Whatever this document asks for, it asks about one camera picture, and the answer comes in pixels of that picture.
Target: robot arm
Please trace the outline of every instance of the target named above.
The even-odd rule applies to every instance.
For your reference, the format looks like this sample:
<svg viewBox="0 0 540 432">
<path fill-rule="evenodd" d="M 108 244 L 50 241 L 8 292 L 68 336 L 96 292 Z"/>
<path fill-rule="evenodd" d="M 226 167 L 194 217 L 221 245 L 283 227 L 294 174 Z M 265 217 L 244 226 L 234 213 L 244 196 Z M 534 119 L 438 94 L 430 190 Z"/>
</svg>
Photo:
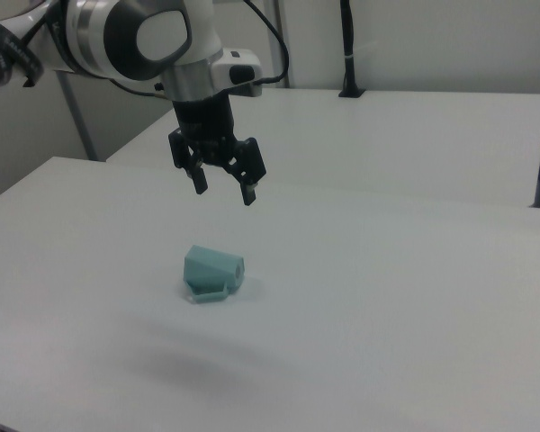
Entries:
<svg viewBox="0 0 540 432">
<path fill-rule="evenodd" d="M 224 49 L 212 0 L 46 0 L 0 22 L 0 85 L 32 86 L 44 68 L 122 81 L 158 78 L 180 129 L 170 134 L 175 166 L 208 187 L 202 164 L 222 167 L 244 203 L 266 169 L 255 139 L 238 141 L 229 93 L 262 75 L 257 56 Z"/>
</svg>

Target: teal object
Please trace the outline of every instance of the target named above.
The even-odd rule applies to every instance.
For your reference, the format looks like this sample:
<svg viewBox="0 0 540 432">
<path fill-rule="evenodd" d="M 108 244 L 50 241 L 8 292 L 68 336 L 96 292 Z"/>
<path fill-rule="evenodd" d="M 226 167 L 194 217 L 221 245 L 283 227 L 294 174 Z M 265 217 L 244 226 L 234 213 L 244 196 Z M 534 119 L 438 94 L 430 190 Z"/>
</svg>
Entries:
<svg viewBox="0 0 540 432">
<path fill-rule="evenodd" d="M 195 302 L 225 300 L 244 282 L 244 258 L 192 246 L 184 259 L 184 282 Z"/>
</svg>

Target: table surface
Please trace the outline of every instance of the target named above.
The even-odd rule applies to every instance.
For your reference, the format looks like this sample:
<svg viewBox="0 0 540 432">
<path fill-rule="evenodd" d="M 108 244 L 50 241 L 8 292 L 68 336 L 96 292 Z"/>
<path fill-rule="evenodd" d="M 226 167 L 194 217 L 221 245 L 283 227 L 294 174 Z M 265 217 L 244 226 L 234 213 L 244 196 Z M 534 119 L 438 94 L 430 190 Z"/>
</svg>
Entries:
<svg viewBox="0 0 540 432">
<path fill-rule="evenodd" d="M 232 98 L 267 181 L 527 207 L 540 166 L 540 95 L 268 89 Z M 174 169 L 168 113 L 108 159 Z"/>
<path fill-rule="evenodd" d="M 0 424 L 540 431 L 540 210 L 212 176 L 52 159 L 0 196 Z M 192 244 L 236 295 L 188 300 Z"/>
</svg>

